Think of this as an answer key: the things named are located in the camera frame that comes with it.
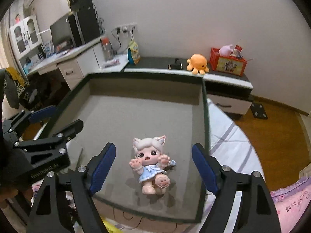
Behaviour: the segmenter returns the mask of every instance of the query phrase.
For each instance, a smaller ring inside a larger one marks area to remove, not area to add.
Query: blue dress
[[[164,171],[158,167],[158,164],[143,166],[142,168],[144,169],[144,171],[143,171],[142,175],[139,177],[139,183],[152,179],[158,173],[166,173],[166,171]]]

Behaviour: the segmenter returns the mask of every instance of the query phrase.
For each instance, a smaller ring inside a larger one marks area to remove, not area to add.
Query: drawer handle
[[[220,103],[217,103],[216,106],[222,107],[222,108],[231,108],[231,105],[221,105]]]

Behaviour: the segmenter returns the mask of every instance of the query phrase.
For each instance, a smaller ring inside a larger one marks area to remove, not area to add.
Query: red plastic crate
[[[219,54],[219,49],[211,49],[210,63],[214,71],[243,76],[247,61],[235,57],[224,57]]]

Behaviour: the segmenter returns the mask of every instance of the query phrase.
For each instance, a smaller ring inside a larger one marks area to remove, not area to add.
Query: cardboard tray
[[[59,104],[40,138],[81,119],[75,140],[83,147],[81,165],[107,142],[116,159],[95,198],[124,213],[170,223],[198,223],[205,187],[191,157],[191,147],[209,149],[205,84],[201,77],[153,73],[88,74]],[[133,138],[166,135],[164,153],[177,165],[167,172],[171,185],[163,196],[144,195],[129,161]],[[105,215],[116,220],[115,215]]]

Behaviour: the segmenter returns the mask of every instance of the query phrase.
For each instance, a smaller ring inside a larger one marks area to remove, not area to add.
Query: blue gripper pad
[[[34,113],[32,113],[29,117],[29,122],[30,123],[38,123],[42,121],[45,118],[49,118],[53,116],[53,114],[56,111],[56,107],[54,105],[48,106],[44,109],[40,109]]]
[[[199,149],[198,144],[192,146],[192,159],[199,171],[199,174],[201,175],[201,178],[204,182],[206,189],[217,196],[219,188],[217,186],[216,174],[212,170],[211,166],[208,164],[207,160],[205,159],[205,156]]]
[[[116,146],[112,143],[107,143],[100,155],[96,156],[95,158],[97,157],[100,157],[100,161],[91,176],[91,186],[89,188],[91,196],[101,190],[112,163],[116,157]]]

